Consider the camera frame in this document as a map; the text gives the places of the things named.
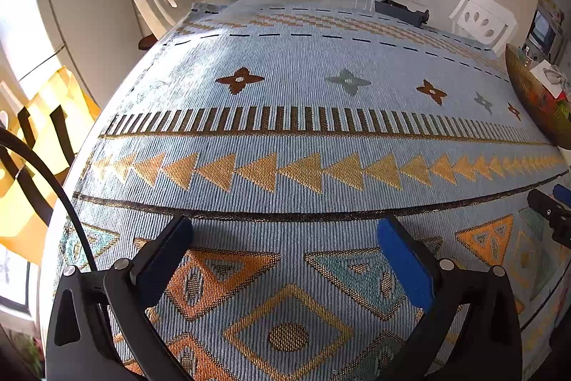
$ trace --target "gold triangle pattern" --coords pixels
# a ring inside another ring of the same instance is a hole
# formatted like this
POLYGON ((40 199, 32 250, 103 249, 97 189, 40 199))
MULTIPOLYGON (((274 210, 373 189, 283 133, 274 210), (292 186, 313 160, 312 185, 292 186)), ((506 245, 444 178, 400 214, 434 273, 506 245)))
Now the gold triangle pattern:
POLYGON ((363 172, 375 178, 377 181, 384 182, 399 191, 403 190, 403 186, 400 184, 399 168, 396 165, 394 154, 385 155, 380 160, 365 168, 363 172))
POLYGON ((402 191, 403 184, 400 174, 432 187, 431 173, 456 185, 458 178, 456 178, 455 174, 462 175, 462 177, 472 182, 479 180, 478 175, 481 176, 480 181, 483 178, 493 181, 495 179, 493 174, 502 178, 505 178, 507 174, 519 176, 526 172, 538 172, 564 163, 562 157, 555 155, 541 157, 523 156, 520 159, 517 157, 513 159, 504 157, 501 162, 497 156, 493 156, 487 162, 484 155, 480 155, 470 164, 468 155, 464 154, 456 160, 455 165, 452 165, 448 154, 444 153, 429 168, 426 159, 419 154, 399 169, 395 155, 390 153, 362 168, 359 154, 354 153, 322 168, 321 154, 314 152, 279 168, 278 154, 273 152, 241 167, 235 167, 235 153, 196 167, 200 157, 198 153, 187 155, 164 166, 163 163, 167 157, 165 152, 137 163, 135 163, 136 157, 137 153, 133 152, 111 163, 113 156, 110 155, 93 162, 91 169, 94 176, 100 181, 104 181, 109 174, 114 174, 123 184, 125 184, 128 173, 132 169, 150 187, 155 186, 159 172, 162 171, 166 178, 184 190, 188 190, 193 180, 193 174, 198 173, 207 181, 212 182, 212 184, 226 192, 230 191, 232 176, 236 173, 262 189, 275 193, 279 174, 312 190, 316 194, 322 194, 323 175, 342 182, 355 190, 364 191, 363 175, 366 174, 376 181, 383 182, 396 190, 402 191))
POLYGON ((276 189, 276 164, 278 153, 274 152, 259 160, 253 161, 236 170, 236 173, 248 181, 252 181, 266 191, 273 192, 276 189))
POLYGON ((135 173, 144 179, 151 188, 155 187, 156 177, 159 176, 159 170, 161 169, 165 155, 167 155, 167 153, 163 152, 151 159, 133 165, 135 173))
POLYGON ((461 156, 454 165, 454 171, 458 174, 461 174, 464 178, 469 179, 470 181, 476 182, 476 174, 474 173, 474 167, 470 165, 470 160, 466 154, 461 156))
POLYGON ((434 162, 432 167, 430 167, 430 171, 452 184, 457 184, 448 154, 442 154, 442 156, 434 162))
POLYGON ((109 165, 109 170, 111 170, 111 173, 113 173, 123 184, 125 184, 127 181, 129 168, 131 168, 133 165, 135 157, 137 157, 137 153, 133 152, 132 154, 129 154, 126 157, 123 157, 122 159, 119 159, 115 163, 109 165))
POLYGON ((432 181, 426 167, 426 161, 421 155, 417 155, 409 163, 400 168, 400 172, 410 176, 413 180, 432 187, 432 181))
POLYGON ((323 173, 356 190, 363 190, 363 170, 361 169, 359 154, 349 155, 349 157, 325 168, 323 173))
POLYGON ((318 152, 280 168, 278 173, 287 176, 313 192, 323 193, 321 156, 318 152))
POLYGON ((188 190, 188 186, 190 186, 192 172, 197 160, 198 154, 195 152, 187 157, 175 160, 171 164, 161 168, 161 170, 172 182, 186 191, 188 190))
POLYGON ((226 157, 216 159, 207 165, 196 168, 196 173, 204 176, 221 190, 229 192, 235 163, 236 154, 228 154, 226 157))

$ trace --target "paper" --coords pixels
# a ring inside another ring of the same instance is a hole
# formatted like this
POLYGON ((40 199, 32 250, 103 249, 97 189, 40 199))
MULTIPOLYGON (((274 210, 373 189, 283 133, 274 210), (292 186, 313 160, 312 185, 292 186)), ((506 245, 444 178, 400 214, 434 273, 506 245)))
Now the paper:
POLYGON ((554 98, 558 98, 563 88, 561 87, 561 83, 551 84, 547 76, 545 75, 545 70, 551 69, 551 64, 544 60, 539 65, 532 68, 531 74, 538 79, 538 81, 551 93, 554 98))

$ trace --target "screen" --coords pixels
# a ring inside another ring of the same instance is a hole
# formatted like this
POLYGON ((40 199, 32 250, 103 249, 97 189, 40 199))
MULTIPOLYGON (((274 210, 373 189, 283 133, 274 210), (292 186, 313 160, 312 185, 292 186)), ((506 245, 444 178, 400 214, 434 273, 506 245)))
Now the screen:
POLYGON ((536 12, 533 20, 533 39, 535 39, 544 54, 549 54, 553 40, 555 39, 555 31, 540 11, 536 12))

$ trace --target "black cable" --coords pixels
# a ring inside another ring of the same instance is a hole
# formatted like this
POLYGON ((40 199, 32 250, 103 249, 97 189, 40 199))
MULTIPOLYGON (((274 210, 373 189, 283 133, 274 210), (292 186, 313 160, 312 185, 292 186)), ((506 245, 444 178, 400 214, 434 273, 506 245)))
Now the black cable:
POLYGON ((81 226, 79 217, 77 216, 77 213, 75 213, 75 209, 73 208, 73 205, 71 205, 71 202, 67 194, 65 193, 64 188, 61 187, 58 180, 51 173, 47 165, 25 143, 23 143, 12 133, 1 127, 0 127, 0 145, 5 146, 7 149, 18 154, 25 161, 29 162, 36 170, 38 170, 39 174, 44 177, 44 179, 48 182, 50 187, 55 191, 55 193, 59 197, 59 200, 64 205, 67 214, 70 217, 71 223, 75 228, 75 232, 79 237, 79 242, 81 242, 81 245, 84 248, 85 257, 87 259, 87 264, 89 265, 89 268, 91 269, 91 271, 97 271, 97 265, 95 264, 95 259, 93 258, 91 247, 89 246, 89 242, 87 241, 87 237, 85 236, 84 228, 81 226))

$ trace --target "gray flower motif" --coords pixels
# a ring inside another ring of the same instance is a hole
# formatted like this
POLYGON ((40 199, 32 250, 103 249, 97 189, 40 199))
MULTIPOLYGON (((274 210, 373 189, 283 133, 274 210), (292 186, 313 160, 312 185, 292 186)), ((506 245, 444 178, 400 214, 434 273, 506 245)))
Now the gray flower motif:
POLYGON ((490 112, 490 115, 492 115, 492 103, 488 102, 486 99, 484 99, 482 96, 480 96, 480 94, 476 93, 476 97, 474 98, 474 100, 481 106, 483 106, 488 112, 490 112))
POLYGON ((325 78, 325 81, 340 84, 349 96, 355 96, 361 86, 370 85, 370 81, 357 78, 346 68, 341 70, 339 76, 328 76, 325 78))

